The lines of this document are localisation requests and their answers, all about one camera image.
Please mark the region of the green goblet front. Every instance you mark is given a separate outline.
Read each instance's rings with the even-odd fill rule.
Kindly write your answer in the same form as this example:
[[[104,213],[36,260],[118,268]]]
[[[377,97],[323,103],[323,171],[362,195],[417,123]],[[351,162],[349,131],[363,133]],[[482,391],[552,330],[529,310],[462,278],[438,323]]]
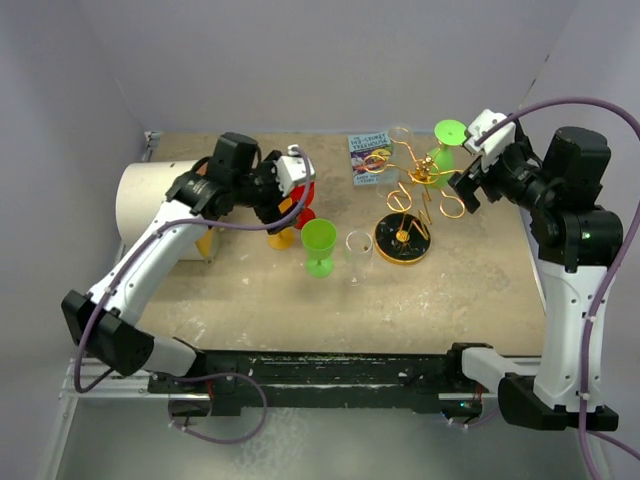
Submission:
[[[467,140],[466,126],[455,119],[441,120],[434,127],[434,135],[438,146],[428,153],[433,160],[429,170],[429,186],[443,189],[455,171],[453,148],[463,145]]]

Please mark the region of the green goblet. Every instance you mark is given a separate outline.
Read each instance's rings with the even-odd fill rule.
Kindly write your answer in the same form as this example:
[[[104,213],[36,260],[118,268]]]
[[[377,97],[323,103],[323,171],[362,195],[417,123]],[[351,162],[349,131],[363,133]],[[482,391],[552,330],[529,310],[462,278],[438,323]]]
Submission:
[[[327,219],[312,219],[302,228],[300,238],[307,255],[305,269],[308,274],[315,278],[328,277],[334,269],[335,225]]]
[[[433,160],[429,170],[429,186],[443,189],[455,171],[453,148],[463,145],[467,140],[466,126],[455,119],[441,120],[434,127],[434,135],[438,146],[428,153]]]

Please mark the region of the orange plastic goblet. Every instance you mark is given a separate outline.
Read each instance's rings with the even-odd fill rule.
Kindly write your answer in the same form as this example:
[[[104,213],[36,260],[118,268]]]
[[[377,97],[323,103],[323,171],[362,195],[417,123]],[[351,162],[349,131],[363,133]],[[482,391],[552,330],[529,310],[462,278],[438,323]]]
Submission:
[[[293,201],[287,197],[279,205],[279,211],[284,214],[291,206]],[[268,235],[268,244],[275,250],[286,250],[292,246],[295,241],[295,234],[292,227],[287,227],[276,234]]]

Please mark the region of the gold wine glass rack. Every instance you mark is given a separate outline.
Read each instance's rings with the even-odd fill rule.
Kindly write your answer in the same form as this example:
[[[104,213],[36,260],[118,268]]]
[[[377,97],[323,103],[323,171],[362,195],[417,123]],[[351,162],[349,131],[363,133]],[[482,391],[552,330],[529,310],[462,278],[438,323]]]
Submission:
[[[373,233],[373,245],[378,254],[384,260],[402,266],[422,261],[432,246],[430,204],[433,193],[440,195],[438,210],[445,218],[458,220],[466,213],[462,200],[446,191],[448,185],[443,189],[429,186],[433,160],[428,153],[432,149],[422,156],[416,153],[412,142],[408,149],[410,166],[402,169],[397,188],[385,199],[389,213],[376,223]]]

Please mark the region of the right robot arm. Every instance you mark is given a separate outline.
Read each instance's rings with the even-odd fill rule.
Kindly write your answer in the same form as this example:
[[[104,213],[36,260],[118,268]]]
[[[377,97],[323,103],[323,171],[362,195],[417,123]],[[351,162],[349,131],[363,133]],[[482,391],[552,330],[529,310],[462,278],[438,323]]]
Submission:
[[[591,432],[618,427],[599,379],[607,297],[598,289],[623,243],[619,216],[597,203],[610,159],[607,139],[588,129],[558,129],[545,157],[538,158],[529,138],[515,128],[493,163],[480,156],[449,181],[469,212],[479,208],[475,192],[482,189],[489,201],[505,198],[531,216],[546,314],[537,371],[518,367],[486,344],[462,348],[444,369],[456,391],[477,382],[494,391],[510,425],[585,426]]]

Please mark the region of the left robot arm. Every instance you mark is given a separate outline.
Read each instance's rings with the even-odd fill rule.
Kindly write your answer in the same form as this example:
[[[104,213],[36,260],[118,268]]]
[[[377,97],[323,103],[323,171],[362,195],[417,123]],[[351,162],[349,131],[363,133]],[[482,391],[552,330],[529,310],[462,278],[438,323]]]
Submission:
[[[170,375],[184,392],[202,387],[203,353],[188,343],[156,337],[137,324],[155,291],[184,253],[235,207],[254,210],[255,230],[278,233],[293,225],[304,204],[281,210],[296,188],[309,190],[315,171],[298,145],[261,158],[256,140],[221,135],[211,155],[178,175],[155,217],[122,259],[87,292],[69,291],[61,303],[77,353],[89,353],[127,377],[139,370]]]

